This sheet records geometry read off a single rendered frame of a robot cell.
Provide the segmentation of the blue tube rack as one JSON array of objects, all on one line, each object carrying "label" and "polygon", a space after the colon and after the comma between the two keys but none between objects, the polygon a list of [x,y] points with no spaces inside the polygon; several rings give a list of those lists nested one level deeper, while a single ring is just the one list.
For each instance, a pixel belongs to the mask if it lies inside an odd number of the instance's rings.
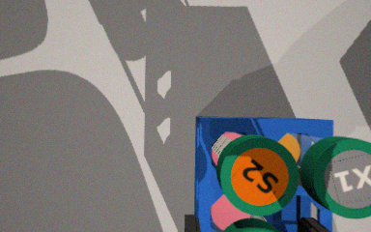
[{"label": "blue tube rack", "polygon": [[[325,138],[333,136],[333,120],[196,117],[194,214],[199,218],[201,232],[214,232],[211,207],[224,194],[212,161],[212,145],[225,132],[256,134],[277,142],[287,133]],[[279,232],[298,232],[298,220],[311,218],[310,201],[317,207],[317,220],[332,232],[332,212],[316,203],[300,185],[296,195],[285,208],[263,217]]]}]

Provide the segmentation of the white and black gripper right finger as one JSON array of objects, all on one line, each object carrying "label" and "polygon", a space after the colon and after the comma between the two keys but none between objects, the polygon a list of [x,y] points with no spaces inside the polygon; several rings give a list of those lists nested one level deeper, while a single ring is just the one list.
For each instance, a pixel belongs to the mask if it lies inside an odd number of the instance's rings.
[{"label": "white and black gripper right finger", "polygon": [[298,232],[330,232],[313,217],[302,217],[298,220]]}]

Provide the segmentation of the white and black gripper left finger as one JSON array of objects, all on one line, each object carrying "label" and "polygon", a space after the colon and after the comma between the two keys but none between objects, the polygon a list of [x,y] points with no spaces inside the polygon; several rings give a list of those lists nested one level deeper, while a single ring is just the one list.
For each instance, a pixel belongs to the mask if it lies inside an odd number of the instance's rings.
[{"label": "white and black gripper left finger", "polygon": [[201,232],[199,217],[185,215],[185,232]]}]

